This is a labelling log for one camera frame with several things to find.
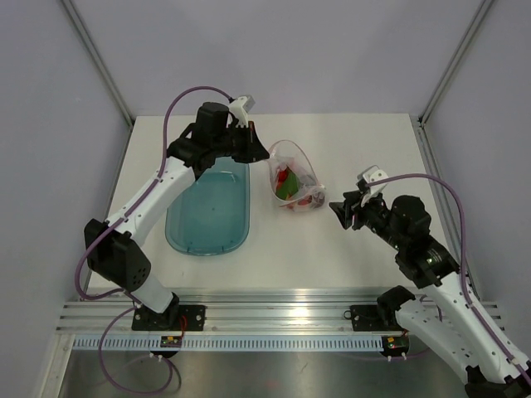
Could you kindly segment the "red strawberry bunch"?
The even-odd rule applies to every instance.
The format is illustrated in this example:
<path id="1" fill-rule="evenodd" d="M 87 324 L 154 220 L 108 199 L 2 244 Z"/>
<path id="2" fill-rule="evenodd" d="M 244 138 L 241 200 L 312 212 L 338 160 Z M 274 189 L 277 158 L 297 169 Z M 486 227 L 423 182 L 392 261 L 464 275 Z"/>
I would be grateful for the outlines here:
<path id="1" fill-rule="evenodd" d="M 301 197 L 296 201 L 292 201 L 292 198 L 299 192 L 301 187 L 302 183 L 289 167 L 277 169 L 274 193 L 276 198 L 281 201 L 280 207 L 292 211 L 296 207 L 308 207 L 312 202 L 311 196 Z"/>

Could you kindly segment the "clear pink zip top bag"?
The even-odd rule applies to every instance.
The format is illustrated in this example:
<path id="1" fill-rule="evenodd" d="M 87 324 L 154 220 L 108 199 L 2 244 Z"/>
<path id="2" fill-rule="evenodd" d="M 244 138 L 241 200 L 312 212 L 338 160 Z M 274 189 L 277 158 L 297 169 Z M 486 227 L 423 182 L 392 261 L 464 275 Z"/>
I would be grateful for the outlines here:
<path id="1" fill-rule="evenodd" d="M 269 153 L 270 189 L 279 208 L 305 212 L 324 206 L 326 189 L 301 146 L 283 139 L 273 143 Z"/>

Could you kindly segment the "dark purple fake plum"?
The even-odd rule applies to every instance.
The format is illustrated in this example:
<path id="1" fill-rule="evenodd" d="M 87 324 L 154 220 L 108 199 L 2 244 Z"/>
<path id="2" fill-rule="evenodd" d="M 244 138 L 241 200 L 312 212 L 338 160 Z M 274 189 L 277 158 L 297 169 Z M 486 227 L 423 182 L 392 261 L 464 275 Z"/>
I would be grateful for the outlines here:
<path id="1" fill-rule="evenodd" d="M 312 205 L 312 208 L 313 209 L 318 209 L 320 207 L 322 207 L 325 202 L 326 202 L 326 193 L 323 192 L 323 191 L 318 191 L 318 192 L 315 192 L 312 197 L 312 202 L 311 202 L 311 205 Z"/>

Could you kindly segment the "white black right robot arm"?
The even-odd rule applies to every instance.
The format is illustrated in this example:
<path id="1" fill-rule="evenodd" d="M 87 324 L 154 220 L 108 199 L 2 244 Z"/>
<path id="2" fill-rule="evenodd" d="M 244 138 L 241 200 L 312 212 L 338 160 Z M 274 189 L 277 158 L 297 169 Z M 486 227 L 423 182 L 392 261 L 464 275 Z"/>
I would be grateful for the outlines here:
<path id="1" fill-rule="evenodd" d="M 396 250 L 399 269 L 447 318 L 431 317 L 411 291 L 397 286 L 378 297 L 378 322 L 417 335 L 460 378 L 469 397 L 528 397 L 529 358 L 462 287 L 460 266 L 431 236 L 431 216 L 421 199 L 402 195 L 388 206 L 381 194 L 368 201 L 359 191 L 343 197 L 329 203 L 341 226 L 366 227 Z"/>

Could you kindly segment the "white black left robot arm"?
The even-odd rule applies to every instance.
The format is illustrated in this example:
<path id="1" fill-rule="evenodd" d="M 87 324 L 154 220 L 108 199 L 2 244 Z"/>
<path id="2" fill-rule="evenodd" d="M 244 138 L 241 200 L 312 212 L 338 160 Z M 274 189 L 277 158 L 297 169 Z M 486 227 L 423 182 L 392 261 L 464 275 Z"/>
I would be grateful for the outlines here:
<path id="1" fill-rule="evenodd" d="M 100 277 L 119 286 L 137 303 L 136 312 L 156 330 L 183 324 L 179 298 L 151 270 L 141 247 L 174 200 L 219 158 L 257 163 L 269 153 L 249 119 L 254 100 L 249 95 L 229 104 L 205 102 L 196 119 L 165 144 L 159 169 L 125 206 L 105 221 L 85 226 L 85 261 Z"/>

